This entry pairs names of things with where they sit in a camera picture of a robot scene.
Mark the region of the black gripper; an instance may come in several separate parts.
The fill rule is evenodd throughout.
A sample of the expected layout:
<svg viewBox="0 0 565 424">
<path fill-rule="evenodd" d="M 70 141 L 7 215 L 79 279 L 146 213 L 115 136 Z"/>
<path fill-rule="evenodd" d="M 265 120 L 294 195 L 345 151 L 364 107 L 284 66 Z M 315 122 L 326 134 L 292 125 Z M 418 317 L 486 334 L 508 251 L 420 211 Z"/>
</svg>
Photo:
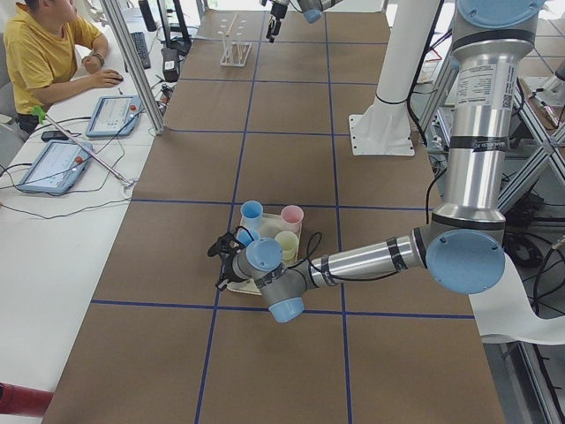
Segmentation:
<svg viewBox="0 0 565 424">
<path fill-rule="evenodd" d="M 236 242 L 237 251 L 231 255 L 220 255 L 222 262 L 222 272 L 218 278 L 215 287 L 219 291 L 224 291 L 229 283 L 244 283 L 247 281 L 246 277 L 239 276 L 234 268 L 234 260 L 237 258 L 239 252 L 242 250 L 242 245 Z"/>
<path fill-rule="evenodd" d="M 267 34 L 266 38 L 269 42 L 274 42 L 275 37 L 279 34 L 282 25 L 281 19 L 284 19 L 290 0 L 272 0 L 271 1 L 271 11 L 267 24 Z"/>
</svg>

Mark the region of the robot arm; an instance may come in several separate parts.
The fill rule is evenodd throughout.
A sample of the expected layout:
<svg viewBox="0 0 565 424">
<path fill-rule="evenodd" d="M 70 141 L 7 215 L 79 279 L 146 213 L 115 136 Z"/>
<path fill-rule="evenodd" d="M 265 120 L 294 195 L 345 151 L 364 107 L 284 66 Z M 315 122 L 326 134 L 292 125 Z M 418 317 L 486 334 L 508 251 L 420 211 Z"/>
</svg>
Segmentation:
<svg viewBox="0 0 565 424">
<path fill-rule="evenodd" d="M 304 309 L 303 294 L 347 282 L 372 282 L 414 267 L 443 287 L 476 294 L 495 286 L 505 270 L 505 218 L 497 206 L 509 146 L 519 61 L 533 48 L 540 1 L 460 1 L 452 54 L 459 67 L 446 192 L 430 223 L 404 237 L 319 259 L 283 263 L 272 238 L 248 245 L 233 232 L 209 248 L 222 260 L 217 288 L 254 283 L 277 322 Z"/>
<path fill-rule="evenodd" d="M 298 1 L 298 11 L 304 16 L 308 23 L 313 23 L 321 17 L 321 14 L 341 0 L 304 0 Z M 275 37 L 279 34 L 282 21 L 286 16 L 290 0 L 273 0 L 271 1 L 271 10 L 269 21 L 267 23 L 266 38 L 270 43 L 275 41 Z"/>
</svg>

